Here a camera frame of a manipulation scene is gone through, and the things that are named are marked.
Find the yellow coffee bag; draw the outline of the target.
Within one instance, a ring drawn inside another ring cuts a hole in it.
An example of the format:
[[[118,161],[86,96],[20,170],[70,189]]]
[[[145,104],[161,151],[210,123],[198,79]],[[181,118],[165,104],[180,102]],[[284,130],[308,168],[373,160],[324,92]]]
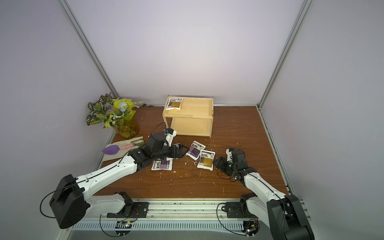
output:
[[[183,102],[184,98],[177,98],[177,97],[169,97],[165,110],[170,111],[170,110],[181,110],[181,105]]]
[[[215,152],[202,150],[197,168],[213,171],[215,155]]]

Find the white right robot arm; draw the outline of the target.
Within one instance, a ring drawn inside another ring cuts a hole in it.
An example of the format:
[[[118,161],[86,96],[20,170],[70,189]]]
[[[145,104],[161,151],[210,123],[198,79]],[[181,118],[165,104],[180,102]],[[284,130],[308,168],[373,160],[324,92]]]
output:
[[[275,240],[313,240],[314,232],[301,201],[286,195],[267,181],[256,169],[248,166],[246,155],[240,149],[229,148],[227,157],[216,161],[216,168],[234,178],[251,191],[241,196],[239,202],[227,202],[222,211],[228,218],[244,219],[243,233],[254,236],[264,223]]]

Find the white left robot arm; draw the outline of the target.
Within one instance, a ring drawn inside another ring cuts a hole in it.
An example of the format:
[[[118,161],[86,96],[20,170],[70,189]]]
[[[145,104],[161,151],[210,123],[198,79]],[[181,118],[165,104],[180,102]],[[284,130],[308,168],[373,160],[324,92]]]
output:
[[[127,194],[116,193],[97,197],[96,193],[117,180],[150,166],[155,160],[183,158],[189,147],[173,144],[175,136],[176,132],[171,129],[164,134],[150,135],[146,144],[134,147],[106,167],[76,178],[71,174],[63,177],[49,201],[59,228],[70,228],[84,217],[131,213],[132,201]]]

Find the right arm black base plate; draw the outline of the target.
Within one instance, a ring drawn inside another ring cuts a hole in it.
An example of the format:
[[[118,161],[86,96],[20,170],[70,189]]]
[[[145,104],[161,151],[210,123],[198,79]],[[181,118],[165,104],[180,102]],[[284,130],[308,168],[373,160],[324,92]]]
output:
[[[239,202],[226,202],[222,211],[228,218],[263,219],[268,216],[267,207],[254,193],[242,195]]]

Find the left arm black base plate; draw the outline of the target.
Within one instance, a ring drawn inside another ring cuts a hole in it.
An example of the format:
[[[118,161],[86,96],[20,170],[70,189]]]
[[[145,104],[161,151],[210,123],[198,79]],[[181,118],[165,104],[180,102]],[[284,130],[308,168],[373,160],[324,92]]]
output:
[[[146,218],[148,202],[134,202],[127,193],[119,192],[117,196],[124,199],[122,208],[117,212],[107,213],[107,218]]]

